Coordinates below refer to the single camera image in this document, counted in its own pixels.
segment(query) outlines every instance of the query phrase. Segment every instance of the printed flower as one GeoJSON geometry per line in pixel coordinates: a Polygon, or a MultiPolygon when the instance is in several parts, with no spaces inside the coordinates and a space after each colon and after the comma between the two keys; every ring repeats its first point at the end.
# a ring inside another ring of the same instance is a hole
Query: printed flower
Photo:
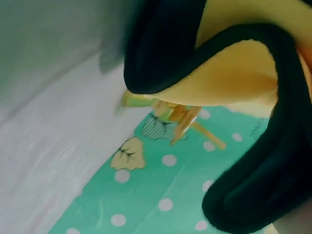
{"type": "Polygon", "coordinates": [[[144,168],[143,143],[139,138],[132,137],[125,141],[120,149],[113,155],[111,167],[117,170],[144,168]]]}

